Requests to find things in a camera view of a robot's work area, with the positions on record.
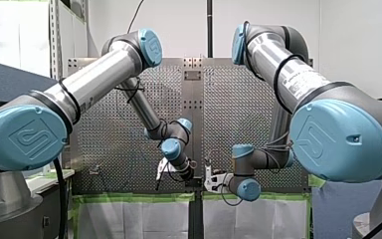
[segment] metal backplate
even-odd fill
[[[275,96],[272,88],[231,59],[204,59],[204,119],[201,140],[204,156],[210,153],[213,169],[232,171],[232,146],[251,143],[260,147],[269,139]],[[258,170],[263,191],[304,192],[307,174],[296,162],[274,174]]]
[[[91,59],[71,59],[69,72]],[[201,80],[185,80],[200,72]],[[236,143],[261,146],[267,142],[274,95],[271,88],[230,59],[163,59],[161,66],[141,75],[148,100],[162,119],[188,118],[192,140],[186,153],[198,163],[211,150],[213,168],[231,169],[231,148]],[[103,192],[184,192],[183,183],[165,175],[155,191],[156,167],[162,157],[158,142],[143,136],[143,126],[122,92],[112,91],[93,106],[75,127],[71,138],[74,194]],[[304,192],[307,175],[296,163],[279,174],[258,171],[264,191]]]
[[[90,59],[72,59],[82,68]],[[182,115],[182,59],[163,61],[160,67],[141,75],[145,94],[161,119],[177,120]],[[144,137],[144,127],[123,93],[111,91],[82,116],[78,127],[80,154],[76,162],[74,194],[102,192],[155,193],[157,165],[162,153],[158,141]],[[164,175],[159,192],[183,192],[184,184]]]

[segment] metal frame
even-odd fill
[[[51,77],[60,80],[62,77],[62,51],[59,20],[59,0],[49,1],[49,22],[51,39]]]
[[[95,59],[69,59],[69,75],[73,74],[74,72],[78,71],[82,67],[86,66],[87,64],[91,63]],[[207,153],[207,148],[204,147],[204,141],[205,141],[205,135],[207,136],[207,129],[205,128],[205,111],[206,106],[208,103],[206,103],[206,94],[207,94],[207,86],[205,83],[207,81],[211,81],[212,78],[216,77],[217,70],[221,71],[221,74],[225,75],[225,72],[222,71],[242,71],[238,75],[241,77],[241,73],[243,73],[242,77],[246,81],[253,81],[253,84],[256,84],[257,86],[260,86],[259,83],[256,82],[257,80],[253,79],[253,76],[243,70],[239,69],[240,67],[233,66],[231,63],[230,59],[202,59],[202,58],[184,58],[184,59],[163,59],[162,67],[170,67],[174,66],[175,69],[178,67],[180,70],[175,70],[175,71],[180,71],[181,72],[181,101],[180,101],[180,108],[181,108],[181,116],[178,117],[184,117],[192,120],[193,122],[193,129],[192,129],[192,140],[188,144],[186,148],[186,153],[192,159],[197,161],[198,163],[198,168],[195,170],[195,178],[189,183],[186,183],[182,189],[179,190],[161,190],[161,191],[154,191],[154,190],[145,190],[145,191],[134,191],[138,193],[171,193],[171,192],[194,192],[195,194],[195,200],[191,201],[189,203],[189,229],[188,229],[188,238],[190,239],[201,239],[204,238],[204,222],[203,222],[203,199],[202,199],[202,194],[204,191],[203,183],[202,183],[202,178],[203,178],[203,173],[204,173],[204,167],[202,166],[205,160],[203,157],[205,156],[203,153]],[[234,82],[234,84],[243,84],[240,82],[235,82],[237,79],[232,79],[230,82]],[[253,91],[260,91],[261,94],[265,94],[266,92],[269,92],[271,89],[267,88],[267,86],[263,86],[262,89],[252,89]],[[269,101],[271,102],[272,108],[273,108],[273,102],[274,102],[274,96],[273,94],[269,96],[263,95],[266,98],[263,99],[263,101]],[[263,111],[267,111],[265,108],[262,108],[262,111],[260,114],[263,113]],[[259,122],[266,125],[263,125],[263,130],[261,132],[258,132],[260,134],[265,133],[263,135],[263,138],[265,140],[268,140],[269,138],[269,130],[270,130],[270,120],[267,120],[266,122]],[[79,125],[75,127],[74,134],[71,137],[71,164],[72,168],[76,170],[84,170],[83,165],[82,165],[82,154],[79,149],[79,141],[76,137],[76,135],[79,133],[78,128],[81,127],[81,122]],[[219,130],[228,130],[227,128],[221,128],[219,127]],[[220,141],[222,140],[221,138],[215,138],[215,141]],[[277,188],[268,188],[267,191],[274,191],[274,192],[297,192],[297,193],[302,193],[302,192],[308,192],[309,187],[308,187],[308,179],[307,179],[307,173],[304,170],[301,170],[300,165],[296,163],[294,165],[295,169],[297,170],[297,173],[293,172],[295,174],[294,180],[297,180],[297,176],[300,175],[300,181],[301,181],[301,186],[296,186],[296,187],[277,187]],[[259,172],[258,173],[258,179],[261,180],[263,179],[264,176],[266,176],[267,172]],[[270,176],[268,180],[272,179],[279,179],[274,176]],[[73,184],[74,191],[76,191],[76,182],[74,181]]]

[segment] green tape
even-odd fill
[[[234,194],[224,194],[225,199],[237,199],[238,197]],[[285,201],[305,201],[309,200],[309,193],[273,193],[267,192],[262,193],[259,197],[260,199],[268,200],[285,200]],[[203,200],[223,200],[221,194],[214,194],[210,192],[205,192],[203,194]]]
[[[308,176],[308,185],[310,187],[322,187],[325,183],[325,180],[319,178],[319,177],[316,177],[312,174],[310,174]]]
[[[108,202],[189,202],[194,200],[194,193],[173,194],[135,194],[135,193],[106,193],[97,195],[74,196],[76,204],[108,203]]]

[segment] white wall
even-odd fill
[[[382,0],[321,0],[319,70],[382,97]]]
[[[88,56],[87,24],[62,2],[59,3],[63,77],[68,76],[68,58]]]
[[[98,56],[104,42],[126,32],[139,0],[89,1],[89,55]],[[236,27],[254,24],[290,25],[305,37],[312,58],[318,58],[319,0],[215,0],[214,57],[231,57]],[[156,31],[164,57],[207,56],[206,0],[146,0],[132,27]]]
[[[89,0],[89,56],[99,56],[106,40],[126,33],[139,0]],[[198,57],[207,52],[205,0],[146,0],[131,28],[152,28],[163,57]]]

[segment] metal bracket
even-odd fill
[[[185,181],[185,192],[201,192],[203,189],[203,177],[201,176],[195,176],[193,179]]]
[[[201,71],[185,71],[185,81],[201,81]]]

